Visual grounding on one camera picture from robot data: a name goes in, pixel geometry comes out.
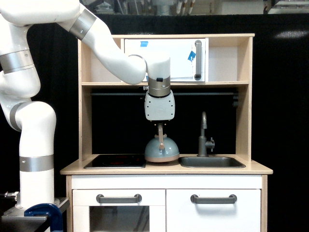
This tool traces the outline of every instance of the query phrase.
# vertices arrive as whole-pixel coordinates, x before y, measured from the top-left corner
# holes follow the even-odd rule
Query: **microwave handle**
[[[194,75],[194,79],[198,81],[202,77],[202,42],[201,40],[195,41],[195,47],[197,47],[197,55],[196,55],[196,74]]]
[[[141,202],[141,195],[136,194],[134,197],[104,197],[102,194],[97,196],[97,202],[100,204],[126,204]]]

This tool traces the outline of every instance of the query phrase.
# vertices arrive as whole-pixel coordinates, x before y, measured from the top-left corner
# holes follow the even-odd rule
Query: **faucet handle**
[[[215,143],[214,143],[214,140],[212,139],[212,137],[211,137],[210,141],[206,141],[205,145],[206,145],[206,148],[211,149],[211,152],[213,151]]]

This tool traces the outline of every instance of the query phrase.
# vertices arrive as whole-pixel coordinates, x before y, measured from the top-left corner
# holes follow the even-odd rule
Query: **faucet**
[[[208,157],[207,148],[214,149],[214,140],[211,138],[210,141],[207,141],[205,137],[205,129],[207,129],[207,118],[206,113],[202,113],[202,121],[201,121],[201,136],[198,138],[198,157]]]

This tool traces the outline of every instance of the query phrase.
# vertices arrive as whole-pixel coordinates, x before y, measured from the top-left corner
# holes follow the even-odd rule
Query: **oven window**
[[[91,232],[149,232],[149,206],[91,206]]]

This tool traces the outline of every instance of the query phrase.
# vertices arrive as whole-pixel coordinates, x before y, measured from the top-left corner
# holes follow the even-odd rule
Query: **blue tape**
[[[194,52],[194,51],[191,51],[191,52],[190,52],[190,55],[189,55],[189,57],[188,57],[188,60],[192,62],[193,59],[195,58],[195,56],[196,56],[195,52]]]
[[[147,47],[147,45],[148,45],[148,41],[141,41],[140,42],[141,47]]]

